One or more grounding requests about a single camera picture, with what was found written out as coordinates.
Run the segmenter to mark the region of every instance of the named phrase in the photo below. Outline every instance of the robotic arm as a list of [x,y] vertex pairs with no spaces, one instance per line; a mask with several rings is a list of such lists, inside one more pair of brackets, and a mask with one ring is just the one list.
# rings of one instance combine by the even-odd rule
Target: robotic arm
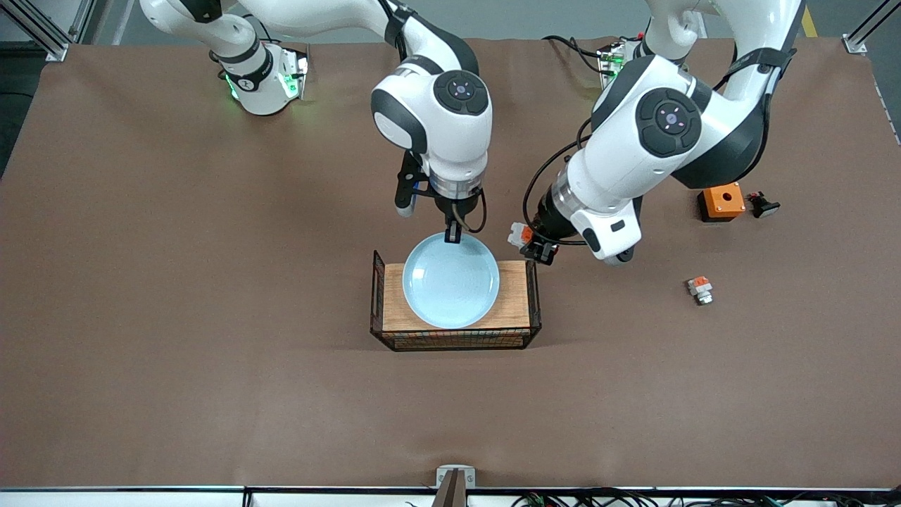
[[[241,0],[277,32],[305,37],[338,28],[366,28],[398,48],[400,65],[372,90],[376,127],[405,150],[395,203],[413,214],[416,196],[434,198],[445,215],[445,241],[476,233],[465,216],[485,194],[492,107],[478,61],[459,37],[392,0]],[[157,28],[196,39],[225,70],[232,94],[249,113],[272,115],[299,96],[303,66],[295,51],[260,42],[247,20],[223,14],[221,0],[141,0]]]
[[[514,224],[509,240],[527,258],[550,264],[565,238],[581,235],[596,258],[628,262],[642,238],[645,193],[669,175],[691,189],[724,185],[760,159],[804,0],[647,1],[648,31],[626,45],[625,64],[595,103],[591,138],[530,223]],[[687,11],[697,7],[726,18],[742,55],[724,95],[680,67],[696,40]]]

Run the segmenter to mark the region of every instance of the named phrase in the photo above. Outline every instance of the round plate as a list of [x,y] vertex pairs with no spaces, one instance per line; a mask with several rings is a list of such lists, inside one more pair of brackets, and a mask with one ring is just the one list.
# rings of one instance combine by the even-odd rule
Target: round plate
[[458,329],[478,322],[495,304],[501,285],[497,261],[478,239],[444,243],[444,233],[419,243],[404,264],[404,297],[419,318]]

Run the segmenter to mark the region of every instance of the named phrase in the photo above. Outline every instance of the brown table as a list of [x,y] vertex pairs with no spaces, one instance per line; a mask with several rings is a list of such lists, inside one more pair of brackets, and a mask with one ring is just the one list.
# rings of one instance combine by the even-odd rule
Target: brown table
[[[495,104],[479,238],[514,259],[525,184],[598,83],[547,42],[473,45]],[[372,250],[402,262],[441,216],[394,211],[401,153],[369,118],[391,48],[314,47],[309,100],[272,117],[203,48],[73,48],[0,184],[0,484],[402,485],[461,462],[483,485],[896,485],[901,151],[866,59],[797,48],[742,182],[774,217],[702,225],[669,180],[631,265],[541,268],[531,348],[407,355],[367,332]],[[691,69],[716,82],[731,51],[701,41]]]

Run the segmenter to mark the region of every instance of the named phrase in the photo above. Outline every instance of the orange and black device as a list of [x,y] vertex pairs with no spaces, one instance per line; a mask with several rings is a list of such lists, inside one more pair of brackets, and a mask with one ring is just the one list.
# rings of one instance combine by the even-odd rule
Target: orange and black device
[[744,196],[738,183],[704,189],[697,194],[701,220],[705,222],[729,222],[744,213]]

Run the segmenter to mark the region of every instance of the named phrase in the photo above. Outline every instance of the wire basket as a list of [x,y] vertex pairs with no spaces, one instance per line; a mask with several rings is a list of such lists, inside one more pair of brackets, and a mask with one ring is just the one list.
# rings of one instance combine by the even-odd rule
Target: wire basket
[[382,326],[385,303],[385,263],[378,252],[373,252],[369,332],[395,352],[526,348],[542,330],[542,310],[538,300],[538,273],[535,262],[525,263],[525,279],[529,307],[529,326],[527,327],[385,331]]

